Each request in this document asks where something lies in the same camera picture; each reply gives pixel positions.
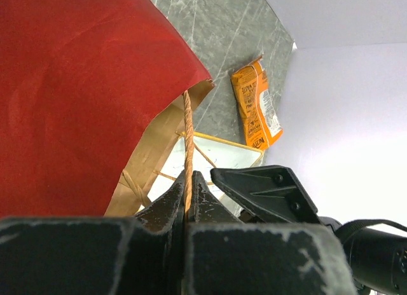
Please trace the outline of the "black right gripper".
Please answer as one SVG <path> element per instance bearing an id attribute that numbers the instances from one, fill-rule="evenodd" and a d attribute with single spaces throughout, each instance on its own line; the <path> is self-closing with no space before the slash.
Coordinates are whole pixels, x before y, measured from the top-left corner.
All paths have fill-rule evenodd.
<path id="1" fill-rule="evenodd" d="M 358 219 L 344 225 L 321 217 L 343 245 L 358 294 L 406 294 L 406 237 L 374 230 L 385 224 L 406 231 L 386 219 Z"/>

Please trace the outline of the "red paper bag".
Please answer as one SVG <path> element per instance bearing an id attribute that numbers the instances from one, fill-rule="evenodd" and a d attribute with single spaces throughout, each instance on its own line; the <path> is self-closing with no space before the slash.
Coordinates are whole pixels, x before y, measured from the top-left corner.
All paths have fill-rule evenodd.
<path id="1" fill-rule="evenodd" d="M 1 216 L 101 216 L 145 129 L 210 74 L 150 0 L 1 0 Z"/>

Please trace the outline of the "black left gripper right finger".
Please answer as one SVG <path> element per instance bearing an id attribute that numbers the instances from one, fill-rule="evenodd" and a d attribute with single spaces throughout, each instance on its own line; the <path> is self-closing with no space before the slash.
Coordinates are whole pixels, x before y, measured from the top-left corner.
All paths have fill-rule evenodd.
<path id="1" fill-rule="evenodd" d="M 355 294 L 339 240 L 310 223 L 245 223 L 193 173 L 188 294 Z"/>

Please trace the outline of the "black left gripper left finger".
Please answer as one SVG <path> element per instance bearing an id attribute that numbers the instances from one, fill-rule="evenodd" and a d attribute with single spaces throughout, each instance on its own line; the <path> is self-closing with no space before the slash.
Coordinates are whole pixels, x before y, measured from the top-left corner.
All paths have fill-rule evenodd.
<path id="1" fill-rule="evenodd" d="M 2 294 L 180 294 L 184 174 L 128 217 L 1 221 Z"/>

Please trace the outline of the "orange snack bag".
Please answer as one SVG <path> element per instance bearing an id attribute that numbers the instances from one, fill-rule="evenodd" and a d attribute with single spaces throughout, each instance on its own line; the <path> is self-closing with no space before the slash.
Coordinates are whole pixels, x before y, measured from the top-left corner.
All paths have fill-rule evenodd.
<path id="1" fill-rule="evenodd" d="M 259 56 L 234 72 L 231 85 L 246 144 L 262 151 L 267 150 L 280 138 L 283 128 L 273 106 L 263 57 Z"/>

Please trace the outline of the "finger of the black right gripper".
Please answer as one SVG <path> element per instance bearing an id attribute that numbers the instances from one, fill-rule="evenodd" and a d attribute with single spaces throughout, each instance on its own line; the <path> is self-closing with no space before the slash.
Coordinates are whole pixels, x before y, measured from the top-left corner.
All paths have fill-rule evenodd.
<path id="1" fill-rule="evenodd" d="M 261 222 L 321 223 L 315 203 L 288 167 L 214 168 L 210 176 L 226 196 Z"/>

